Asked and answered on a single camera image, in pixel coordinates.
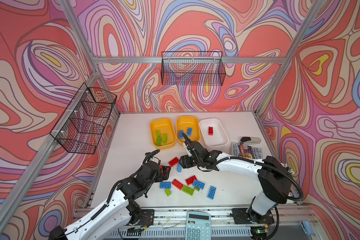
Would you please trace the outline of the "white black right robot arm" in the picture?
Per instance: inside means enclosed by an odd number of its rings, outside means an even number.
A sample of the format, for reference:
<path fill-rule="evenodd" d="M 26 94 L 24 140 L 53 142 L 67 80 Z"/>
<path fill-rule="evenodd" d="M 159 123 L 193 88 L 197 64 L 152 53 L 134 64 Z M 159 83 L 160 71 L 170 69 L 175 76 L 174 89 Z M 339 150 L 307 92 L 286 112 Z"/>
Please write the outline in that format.
<path fill-rule="evenodd" d="M 294 180 L 289 168 L 276 158 L 246 159 L 223 153 L 208 151 L 199 142 L 192 141 L 185 133 L 181 134 L 187 154 L 180 158 L 184 169 L 197 167 L 202 172 L 226 171 L 241 174 L 260 182 L 262 189 L 255 196 L 247 209 L 250 217 L 263 217 L 268 211 L 288 200 L 301 201 L 304 192 Z"/>

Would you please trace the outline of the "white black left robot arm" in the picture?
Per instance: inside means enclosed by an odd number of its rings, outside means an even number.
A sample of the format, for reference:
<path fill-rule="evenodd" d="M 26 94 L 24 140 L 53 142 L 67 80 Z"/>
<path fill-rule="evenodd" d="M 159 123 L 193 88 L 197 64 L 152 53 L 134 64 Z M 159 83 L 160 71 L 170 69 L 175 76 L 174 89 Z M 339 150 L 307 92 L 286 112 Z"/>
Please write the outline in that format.
<path fill-rule="evenodd" d="M 55 227 L 49 240 L 102 240 L 112 231 L 131 225 L 145 230 L 153 224 L 153 213 L 144 211 L 136 203 L 146 197 L 154 183 L 169 179 L 170 166 L 146 161 L 129 177 L 117 181 L 106 200 L 81 219 L 63 228 Z"/>

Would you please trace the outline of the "blue lego brick studs up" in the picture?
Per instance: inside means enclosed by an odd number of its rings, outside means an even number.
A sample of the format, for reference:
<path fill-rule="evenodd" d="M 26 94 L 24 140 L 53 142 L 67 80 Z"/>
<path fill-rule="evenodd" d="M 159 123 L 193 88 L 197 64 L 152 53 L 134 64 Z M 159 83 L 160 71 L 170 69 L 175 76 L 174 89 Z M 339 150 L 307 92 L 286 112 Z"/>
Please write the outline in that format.
<path fill-rule="evenodd" d="M 190 136 L 192 135 L 192 131 L 193 131 L 192 128 L 188 128 L 188 129 L 187 129 L 187 133 L 186 133 L 186 134 L 187 134 L 188 137 L 190 137 Z"/>

